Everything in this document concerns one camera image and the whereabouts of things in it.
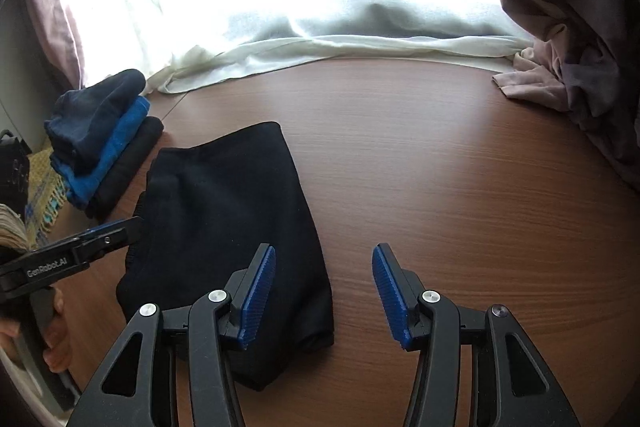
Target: gray wall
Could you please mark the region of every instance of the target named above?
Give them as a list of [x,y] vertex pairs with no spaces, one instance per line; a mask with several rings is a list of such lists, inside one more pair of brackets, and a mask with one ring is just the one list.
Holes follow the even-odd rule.
[[6,0],[0,8],[0,130],[10,129],[34,151],[42,146],[42,124],[62,92],[51,68],[24,0]]

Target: screw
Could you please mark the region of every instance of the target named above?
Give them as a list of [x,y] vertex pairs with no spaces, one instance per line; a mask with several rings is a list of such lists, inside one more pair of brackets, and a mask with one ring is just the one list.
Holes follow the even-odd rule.
[[491,306],[491,312],[496,317],[506,317],[509,315],[509,310],[504,304],[494,304]]
[[226,299],[226,292],[224,290],[213,290],[209,293],[209,300],[211,302],[222,302]]
[[427,290],[422,294],[422,300],[427,302],[438,302],[440,300],[440,294],[434,290]]
[[142,306],[140,306],[140,315],[142,315],[143,317],[150,317],[151,315],[153,315],[154,313],[156,313],[156,310],[158,308],[156,307],[155,304],[144,304]]

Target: human hand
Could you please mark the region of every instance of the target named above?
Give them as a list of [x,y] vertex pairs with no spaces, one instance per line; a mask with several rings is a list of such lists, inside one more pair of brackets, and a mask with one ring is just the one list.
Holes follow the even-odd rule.
[[[53,373],[61,373],[71,364],[72,351],[69,330],[64,317],[64,299],[62,291],[56,288],[53,297],[54,314],[49,326],[44,331],[43,338],[47,344],[42,356]],[[13,319],[0,317],[0,347],[5,350],[10,359],[16,360],[15,346],[10,339],[20,334],[20,324]]]

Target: wooden tabletop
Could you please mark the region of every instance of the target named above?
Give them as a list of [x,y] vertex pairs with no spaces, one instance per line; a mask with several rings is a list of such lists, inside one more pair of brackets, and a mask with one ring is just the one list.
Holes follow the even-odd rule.
[[[248,427],[402,425],[417,355],[392,340],[373,284],[383,241],[456,304],[507,305],[583,427],[601,427],[640,374],[640,201],[565,116],[505,99],[490,72],[326,60],[151,100],[165,126],[152,156],[279,122],[318,228],[335,346],[262,393],[239,387]],[[113,217],[130,216],[149,163]],[[123,259],[60,283],[81,385],[124,327]],[[459,409],[468,378],[465,349]],[[185,379],[181,367],[181,425]]]

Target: blue gripper pad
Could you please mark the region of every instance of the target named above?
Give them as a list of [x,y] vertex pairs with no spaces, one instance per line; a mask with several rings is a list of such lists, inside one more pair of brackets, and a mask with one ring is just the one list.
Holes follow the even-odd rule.
[[373,249],[371,267],[391,334],[400,343],[402,349],[408,349],[412,340],[408,308],[379,246]]
[[276,251],[273,247],[269,247],[256,272],[246,299],[242,303],[238,333],[238,343],[241,349],[246,349],[255,340],[275,273]]

